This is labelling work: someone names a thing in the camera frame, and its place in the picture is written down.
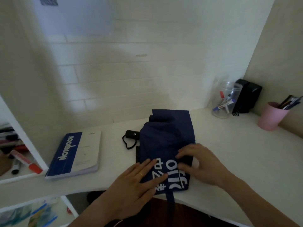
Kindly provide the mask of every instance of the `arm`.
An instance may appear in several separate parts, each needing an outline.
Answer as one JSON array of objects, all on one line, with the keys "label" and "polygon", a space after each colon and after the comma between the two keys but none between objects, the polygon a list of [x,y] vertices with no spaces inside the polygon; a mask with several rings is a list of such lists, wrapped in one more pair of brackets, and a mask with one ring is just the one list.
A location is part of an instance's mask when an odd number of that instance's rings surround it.
[{"label": "arm", "polygon": [[228,171],[206,147],[191,144],[180,149],[176,157],[181,158],[185,155],[197,158],[200,163],[199,168],[194,169],[182,163],[178,164],[178,168],[205,183],[225,190],[238,203],[255,227],[299,227],[253,191],[244,181]]},{"label": "arm", "polygon": [[155,187],[167,179],[168,174],[151,181],[140,183],[141,179],[157,163],[147,159],[124,171],[69,227],[104,227],[112,220],[123,220],[134,216],[156,193]]}]

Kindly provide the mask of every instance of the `left hand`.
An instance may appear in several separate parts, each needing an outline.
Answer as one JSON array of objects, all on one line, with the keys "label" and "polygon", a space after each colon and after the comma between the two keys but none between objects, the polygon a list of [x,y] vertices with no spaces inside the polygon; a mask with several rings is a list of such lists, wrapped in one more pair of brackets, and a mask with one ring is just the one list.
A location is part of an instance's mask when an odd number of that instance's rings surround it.
[{"label": "left hand", "polygon": [[168,178],[168,174],[155,178],[145,183],[140,183],[141,179],[157,163],[157,160],[145,160],[142,164],[136,163],[124,171],[92,206],[101,207],[101,211],[106,214],[108,222],[133,216],[156,193],[155,187]]}]

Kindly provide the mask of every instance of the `clear plastic cup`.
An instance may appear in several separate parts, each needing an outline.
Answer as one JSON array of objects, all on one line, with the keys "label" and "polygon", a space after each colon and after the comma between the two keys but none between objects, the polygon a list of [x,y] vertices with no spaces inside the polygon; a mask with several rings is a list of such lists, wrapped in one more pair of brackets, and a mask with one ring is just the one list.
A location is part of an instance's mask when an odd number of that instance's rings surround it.
[{"label": "clear plastic cup", "polygon": [[214,91],[211,113],[221,119],[229,118],[236,105],[242,85],[235,82],[222,82]]}]

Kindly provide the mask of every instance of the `right hand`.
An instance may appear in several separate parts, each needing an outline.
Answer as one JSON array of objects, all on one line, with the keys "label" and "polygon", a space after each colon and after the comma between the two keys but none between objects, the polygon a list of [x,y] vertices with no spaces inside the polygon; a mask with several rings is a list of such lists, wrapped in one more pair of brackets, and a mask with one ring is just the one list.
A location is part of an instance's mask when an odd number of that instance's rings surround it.
[{"label": "right hand", "polygon": [[201,144],[190,144],[181,148],[176,158],[183,156],[193,156],[198,159],[199,168],[195,169],[183,163],[179,163],[178,168],[204,183],[222,188],[224,183],[234,176],[209,149]]}]

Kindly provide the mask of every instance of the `cup of pens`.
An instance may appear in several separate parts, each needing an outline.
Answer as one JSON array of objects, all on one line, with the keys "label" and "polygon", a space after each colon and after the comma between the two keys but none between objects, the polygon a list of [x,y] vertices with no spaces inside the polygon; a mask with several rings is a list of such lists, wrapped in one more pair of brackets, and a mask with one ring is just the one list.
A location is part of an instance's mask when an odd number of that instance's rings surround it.
[{"label": "cup of pens", "polygon": [[211,101],[211,113],[221,119],[229,118],[242,90],[242,85],[235,82],[222,82],[214,91]]},{"label": "cup of pens", "polygon": [[258,121],[258,126],[267,131],[275,130],[290,109],[300,104],[301,98],[289,95],[282,103],[268,102]]}]

